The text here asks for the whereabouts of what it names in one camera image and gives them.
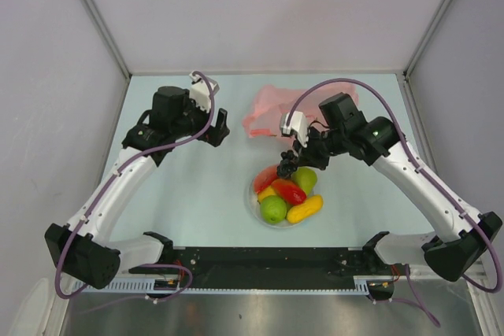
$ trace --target red chili pepper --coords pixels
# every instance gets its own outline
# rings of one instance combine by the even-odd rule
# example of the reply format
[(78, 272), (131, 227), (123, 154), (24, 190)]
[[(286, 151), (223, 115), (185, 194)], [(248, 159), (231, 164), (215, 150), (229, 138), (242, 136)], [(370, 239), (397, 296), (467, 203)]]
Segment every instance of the red chili pepper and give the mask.
[(264, 189), (271, 185), (273, 181), (278, 179), (276, 175), (276, 165), (270, 165), (263, 169), (254, 179), (254, 192), (261, 193)]
[(291, 205), (300, 205), (306, 200), (306, 193), (292, 181), (276, 179), (271, 186), (285, 201)]

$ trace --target yellow fruit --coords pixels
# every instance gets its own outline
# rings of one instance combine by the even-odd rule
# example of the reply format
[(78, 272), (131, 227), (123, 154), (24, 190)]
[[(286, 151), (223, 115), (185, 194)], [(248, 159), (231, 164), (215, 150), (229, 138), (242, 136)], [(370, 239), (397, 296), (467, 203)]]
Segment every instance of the yellow fruit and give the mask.
[(261, 203), (265, 198), (269, 196), (276, 196), (275, 190), (270, 186), (268, 186), (266, 189), (264, 189), (262, 192), (259, 192), (258, 194), (258, 201)]
[(324, 206), (324, 200), (319, 194), (307, 198), (300, 205), (292, 206), (291, 210), (287, 212), (287, 220), (291, 223), (299, 223), (309, 216), (317, 213)]

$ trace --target pink cloth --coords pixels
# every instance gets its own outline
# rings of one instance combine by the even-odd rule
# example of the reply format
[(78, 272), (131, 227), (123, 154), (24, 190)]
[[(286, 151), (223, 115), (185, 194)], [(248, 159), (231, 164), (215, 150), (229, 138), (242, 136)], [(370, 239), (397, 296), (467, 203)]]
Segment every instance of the pink cloth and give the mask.
[[(279, 139), (291, 142), (289, 138), (282, 137), (280, 134), (280, 118), (283, 114), (289, 113), (295, 101), (305, 90), (288, 90), (285, 88), (276, 88), (272, 84), (262, 87), (254, 99), (252, 109), (243, 118), (242, 125), (246, 134), (250, 137), (266, 135), (277, 137)], [(325, 124), (324, 117), (318, 109), (318, 105), (335, 94), (343, 92), (349, 94), (358, 104), (358, 95), (355, 85), (352, 83), (333, 83), (320, 88), (305, 98), (296, 109), (305, 113), (308, 122), (319, 120)]]

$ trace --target wall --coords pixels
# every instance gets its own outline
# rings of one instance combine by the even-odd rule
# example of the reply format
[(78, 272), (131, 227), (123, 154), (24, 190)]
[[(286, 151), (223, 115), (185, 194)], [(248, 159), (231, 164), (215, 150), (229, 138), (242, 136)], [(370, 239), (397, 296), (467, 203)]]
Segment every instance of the wall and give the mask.
[(441, 0), (95, 0), (135, 73), (402, 70)]
[(80, 0), (0, 0), (0, 334), (54, 266), (43, 235), (91, 194), (126, 81)]
[[(454, 0), (412, 82), (441, 177), (504, 219), (503, 25), (504, 0)], [(503, 234), (495, 241), (502, 262)], [(504, 315), (504, 294), (496, 298)]]

